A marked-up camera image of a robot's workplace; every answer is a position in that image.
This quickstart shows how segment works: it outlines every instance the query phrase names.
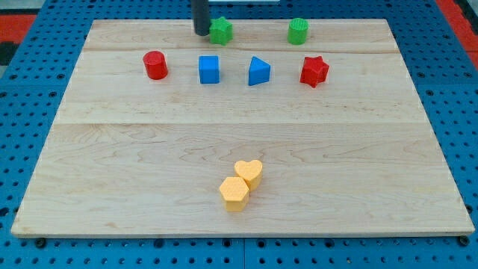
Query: wooden table surface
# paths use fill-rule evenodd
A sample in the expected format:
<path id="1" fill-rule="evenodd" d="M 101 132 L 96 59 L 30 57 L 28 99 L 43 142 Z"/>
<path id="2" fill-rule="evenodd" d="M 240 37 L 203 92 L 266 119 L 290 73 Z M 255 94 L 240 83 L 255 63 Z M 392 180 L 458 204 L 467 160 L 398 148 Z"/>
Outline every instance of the wooden table surface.
<path id="1" fill-rule="evenodd" d="M 385 20 L 232 20 L 212 45 L 186 20 L 95 21 L 13 224 L 22 238 L 464 235 L 474 226 Z M 169 75 L 146 77 L 161 50 Z M 200 84 L 199 55 L 221 82 Z M 252 56 L 272 66 L 247 86 Z M 327 82 L 299 83 L 322 55 Z M 218 188 L 264 163 L 241 213 Z"/>

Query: block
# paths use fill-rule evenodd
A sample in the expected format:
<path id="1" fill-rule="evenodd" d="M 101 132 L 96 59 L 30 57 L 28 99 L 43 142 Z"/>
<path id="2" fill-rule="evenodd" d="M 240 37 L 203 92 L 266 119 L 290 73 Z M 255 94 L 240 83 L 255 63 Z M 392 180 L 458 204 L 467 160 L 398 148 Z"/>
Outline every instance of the block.
<path id="1" fill-rule="evenodd" d="M 289 23 L 287 40 L 292 45 L 302 45 L 307 40 L 308 22 L 301 18 L 292 19 Z"/>
<path id="2" fill-rule="evenodd" d="M 238 161 L 234 164 L 236 176 L 244 179 L 250 191 L 254 191 L 262 180 L 262 162 L 252 160 L 250 162 Z"/>
<path id="3" fill-rule="evenodd" d="M 143 56 L 146 73 L 150 79 L 162 79 L 167 76 L 167 65 L 164 54 L 158 51 L 151 51 Z"/>
<path id="4" fill-rule="evenodd" d="M 209 41 L 213 44 L 221 44 L 225 46 L 232 40 L 232 24 L 223 16 L 219 19 L 211 20 L 211 27 L 209 27 Z"/>
<path id="5" fill-rule="evenodd" d="M 241 177 L 227 177 L 219 186 L 224 207 L 230 212 L 243 211 L 249 202 L 249 187 Z"/>
<path id="6" fill-rule="evenodd" d="M 305 57 L 300 82 L 315 88 L 319 83 L 326 80 L 328 72 L 329 65 L 323 61 L 322 56 Z"/>
<path id="7" fill-rule="evenodd" d="M 199 56 L 199 80 L 201 84 L 219 83 L 218 56 Z"/>
<path id="8" fill-rule="evenodd" d="M 268 82 L 270 80 L 270 65 L 263 60 L 252 56 L 249 65 L 249 86 Z"/>

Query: green hexagonal block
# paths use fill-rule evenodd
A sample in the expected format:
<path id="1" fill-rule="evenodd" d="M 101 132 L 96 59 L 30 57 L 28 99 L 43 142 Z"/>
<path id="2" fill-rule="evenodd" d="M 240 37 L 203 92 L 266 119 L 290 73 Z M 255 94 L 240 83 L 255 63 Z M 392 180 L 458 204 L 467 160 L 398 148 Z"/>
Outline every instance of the green hexagonal block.
<path id="1" fill-rule="evenodd" d="M 212 19 L 209 35 L 211 43 L 225 46 L 232 40 L 232 24 L 223 16 L 219 19 Z"/>

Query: blue block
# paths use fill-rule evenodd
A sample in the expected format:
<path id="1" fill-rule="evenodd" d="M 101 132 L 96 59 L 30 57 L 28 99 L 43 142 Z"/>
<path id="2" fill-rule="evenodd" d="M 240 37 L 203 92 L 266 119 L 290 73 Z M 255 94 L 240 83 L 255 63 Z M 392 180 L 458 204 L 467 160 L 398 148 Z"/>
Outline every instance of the blue block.
<path id="1" fill-rule="evenodd" d="M 249 66 L 249 86 L 268 82 L 270 79 L 270 64 L 252 56 Z"/>
<path id="2" fill-rule="evenodd" d="M 199 80 L 201 84 L 219 83 L 218 56 L 199 56 Z"/>

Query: yellow block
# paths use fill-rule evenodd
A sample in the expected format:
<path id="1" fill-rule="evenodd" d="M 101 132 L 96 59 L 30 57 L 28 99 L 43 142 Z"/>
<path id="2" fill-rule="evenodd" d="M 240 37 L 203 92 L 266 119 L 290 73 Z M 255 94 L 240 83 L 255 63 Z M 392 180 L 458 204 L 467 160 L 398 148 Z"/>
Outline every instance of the yellow block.
<path id="1" fill-rule="evenodd" d="M 249 202 L 249 187 L 240 177 L 227 177 L 219 187 L 224 207 L 230 212 L 243 211 Z"/>
<path id="2" fill-rule="evenodd" d="M 234 165 L 236 175 L 243 178 L 251 191 L 254 191 L 262 179 L 262 162 L 253 160 L 250 162 L 238 161 Z"/>

